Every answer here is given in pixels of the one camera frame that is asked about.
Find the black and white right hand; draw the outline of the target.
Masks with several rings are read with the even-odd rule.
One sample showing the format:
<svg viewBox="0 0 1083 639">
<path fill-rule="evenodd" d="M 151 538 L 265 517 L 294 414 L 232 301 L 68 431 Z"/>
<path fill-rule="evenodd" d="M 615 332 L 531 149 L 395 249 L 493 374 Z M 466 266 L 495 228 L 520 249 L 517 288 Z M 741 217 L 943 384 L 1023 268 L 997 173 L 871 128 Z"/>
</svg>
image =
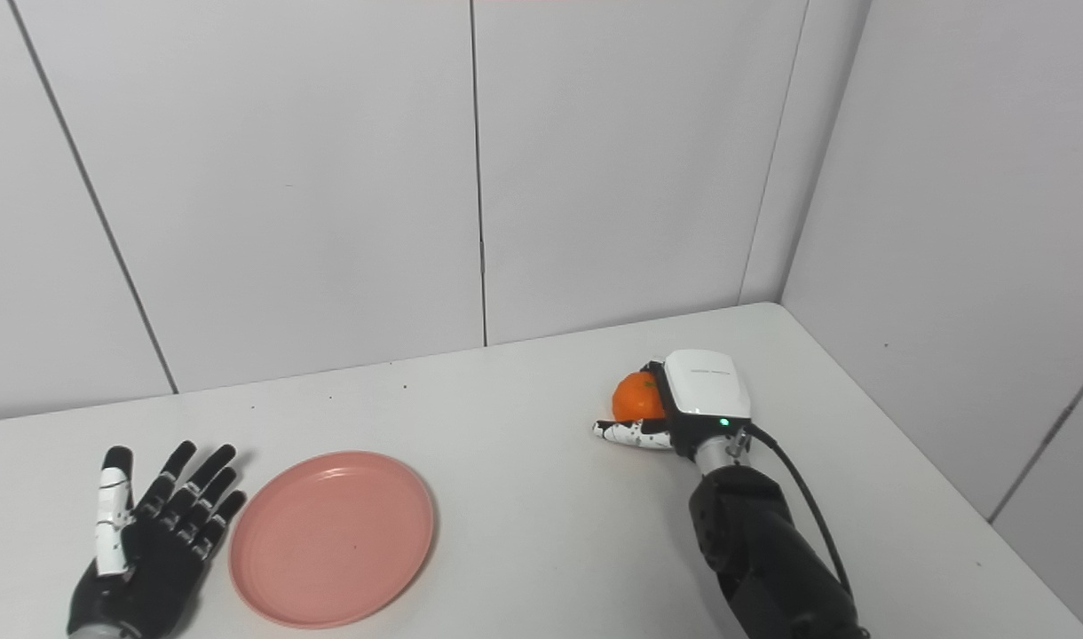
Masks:
<svg viewBox="0 0 1083 639">
<path fill-rule="evenodd" d="M 709 470 L 743 462 L 751 447 L 752 400 L 727 353 L 684 349 L 648 361 L 612 393 L 612 418 L 598 439 L 671 452 Z"/>
</svg>

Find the black and white left hand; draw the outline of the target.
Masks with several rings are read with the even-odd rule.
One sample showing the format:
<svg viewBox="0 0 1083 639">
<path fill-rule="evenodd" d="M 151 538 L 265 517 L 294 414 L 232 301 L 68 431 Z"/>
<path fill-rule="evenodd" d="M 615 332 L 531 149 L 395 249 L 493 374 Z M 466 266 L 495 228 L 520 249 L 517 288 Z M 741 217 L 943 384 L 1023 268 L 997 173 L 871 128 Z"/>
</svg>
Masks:
<svg viewBox="0 0 1083 639">
<path fill-rule="evenodd" d="M 217 547 L 247 500 L 233 490 L 234 446 L 219 446 L 181 478 L 196 452 L 192 441 L 177 445 L 135 499 L 133 452 L 107 449 L 92 560 L 71 591 L 69 638 L 168 638 L 185 620 Z"/>
</svg>

